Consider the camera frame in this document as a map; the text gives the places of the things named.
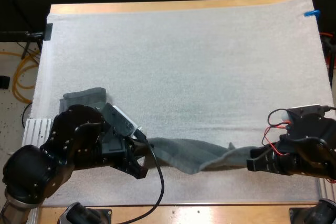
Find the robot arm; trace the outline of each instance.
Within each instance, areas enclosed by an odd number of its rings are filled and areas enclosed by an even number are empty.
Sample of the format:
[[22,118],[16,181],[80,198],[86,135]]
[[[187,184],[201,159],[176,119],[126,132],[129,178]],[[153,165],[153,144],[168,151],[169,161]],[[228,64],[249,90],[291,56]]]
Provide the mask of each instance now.
[[282,175],[301,174],[336,179],[336,121],[325,118],[328,106],[311,105],[287,109],[287,133],[273,143],[253,149],[247,160],[250,171]]
[[147,169],[136,159],[143,150],[134,140],[137,125],[117,107],[107,104],[105,109],[111,124],[104,119],[104,111],[71,106],[55,117],[45,144],[23,146],[9,158],[3,170],[7,202],[0,223],[25,223],[30,210],[50,197],[74,170],[111,166],[137,179],[146,176]]

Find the yellow cable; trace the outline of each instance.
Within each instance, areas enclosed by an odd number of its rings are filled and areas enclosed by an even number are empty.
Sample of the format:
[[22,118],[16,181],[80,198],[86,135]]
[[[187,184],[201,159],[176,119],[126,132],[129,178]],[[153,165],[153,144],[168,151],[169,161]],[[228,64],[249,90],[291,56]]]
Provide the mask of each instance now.
[[[17,85],[22,88],[22,89],[32,89],[35,87],[35,85],[32,86],[23,86],[22,84],[20,84],[18,82],[19,77],[26,72],[29,69],[32,68],[36,68],[38,67],[38,64],[36,64],[36,61],[34,60],[34,56],[36,56],[38,54],[38,52],[34,52],[32,54],[29,54],[27,57],[25,57],[17,66],[14,76],[13,76],[13,82],[12,82],[12,92],[13,92],[13,96],[20,102],[23,103],[31,103],[32,101],[30,99],[25,98],[18,90],[17,90]],[[18,56],[21,57],[20,54],[14,53],[14,52],[6,52],[6,51],[2,51],[0,52],[0,55],[12,55],[12,56]],[[28,63],[29,61],[34,62],[33,65],[30,65],[28,67],[25,67],[25,64]]]
[[20,54],[15,53],[15,52],[4,52],[4,51],[0,52],[0,55],[13,55],[13,56],[19,56],[19,57],[22,56]]

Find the blue clip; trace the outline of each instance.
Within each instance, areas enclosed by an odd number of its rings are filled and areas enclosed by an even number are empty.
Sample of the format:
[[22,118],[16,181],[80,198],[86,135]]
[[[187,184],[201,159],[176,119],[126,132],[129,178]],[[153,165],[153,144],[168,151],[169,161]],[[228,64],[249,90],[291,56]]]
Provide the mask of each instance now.
[[305,17],[315,16],[316,19],[319,19],[321,15],[320,10],[311,10],[310,12],[305,13]]

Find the gray cloth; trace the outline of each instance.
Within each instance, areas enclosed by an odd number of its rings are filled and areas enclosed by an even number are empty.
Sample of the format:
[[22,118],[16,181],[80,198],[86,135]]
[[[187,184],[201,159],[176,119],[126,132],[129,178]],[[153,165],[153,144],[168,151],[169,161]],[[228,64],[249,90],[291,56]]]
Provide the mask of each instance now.
[[[109,122],[109,109],[105,106],[106,90],[93,88],[67,93],[60,99],[59,111],[66,111],[71,105],[81,104],[103,109]],[[148,141],[154,145],[154,152],[160,160],[188,174],[195,174],[206,168],[246,167],[249,150],[254,147],[236,149],[232,143],[229,148],[192,139],[151,138]]]
[[106,104],[106,89],[93,88],[64,94],[63,99],[59,99],[59,113],[75,104],[87,105],[101,110]]
[[228,148],[192,139],[150,138],[156,156],[167,164],[188,174],[209,168],[243,168],[250,150],[256,147]]

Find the floor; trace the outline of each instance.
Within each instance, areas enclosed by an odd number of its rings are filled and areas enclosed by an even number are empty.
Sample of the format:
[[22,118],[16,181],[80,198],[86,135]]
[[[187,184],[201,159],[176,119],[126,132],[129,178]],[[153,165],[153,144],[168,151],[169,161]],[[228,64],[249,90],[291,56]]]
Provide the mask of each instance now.
[[[36,50],[37,45],[31,44],[31,50]],[[9,51],[22,54],[23,48],[15,42],[0,42],[0,52]],[[0,167],[4,166],[11,153],[21,147],[24,128],[22,126],[22,113],[27,104],[17,101],[12,94],[12,76],[20,63],[20,57],[0,55],[0,76],[10,76],[11,83],[8,90],[0,90]],[[36,81],[37,68],[28,70],[21,76],[20,82],[23,85],[32,85]],[[24,90],[22,94],[29,99],[33,98],[34,90]],[[332,94],[336,104],[336,72]],[[29,117],[28,109],[25,118]],[[0,183],[0,207],[4,204],[5,185]]]

